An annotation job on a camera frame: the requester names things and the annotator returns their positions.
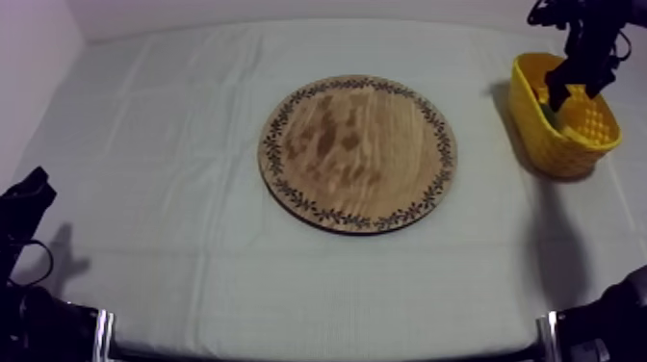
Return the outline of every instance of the wood grain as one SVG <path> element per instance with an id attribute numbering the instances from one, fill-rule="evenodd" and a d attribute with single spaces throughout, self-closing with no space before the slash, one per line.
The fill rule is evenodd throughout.
<path id="1" fill-rule="evenodd" d="M 276 200 L 321 228 L 391 231 L 433 210 L 449 190 L 456 146 L 421 95 L 373 76 L 322 79 L 286 97 L 258 147 Z"/>

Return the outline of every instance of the yellow basket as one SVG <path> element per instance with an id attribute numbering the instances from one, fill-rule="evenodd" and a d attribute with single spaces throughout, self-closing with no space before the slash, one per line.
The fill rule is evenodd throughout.
<path id="1" fill-rule="evenodd" d="M 557 177 L 588 173 L 598 159 L 622 141 L 622 134 L 602 95 L 589 99 L 584 86 L 568 86 L 571 96 L 549 124 L 540 103 L 548 104 L 544 76 L 562 59 L 522 54 L 514 61 L 508 106 L 532 163 Z"/>

